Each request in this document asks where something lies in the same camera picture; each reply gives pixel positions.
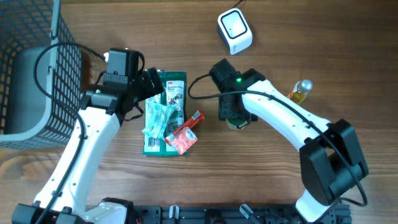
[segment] plastic basket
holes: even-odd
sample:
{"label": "plastic basket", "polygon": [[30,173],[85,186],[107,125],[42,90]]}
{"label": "plastic basket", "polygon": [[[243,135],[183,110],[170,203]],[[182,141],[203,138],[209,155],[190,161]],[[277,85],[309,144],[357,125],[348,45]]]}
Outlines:
{"label": "plastic basket", "polygon": [[[39,91],[33,67],[46,46],[74,41],[62,19],[60,1],[0,1],[0,147],[33,149],[68,142],[75,118]],[[78,47],[49,50],[37,75],[48,93],[78,110]]]}

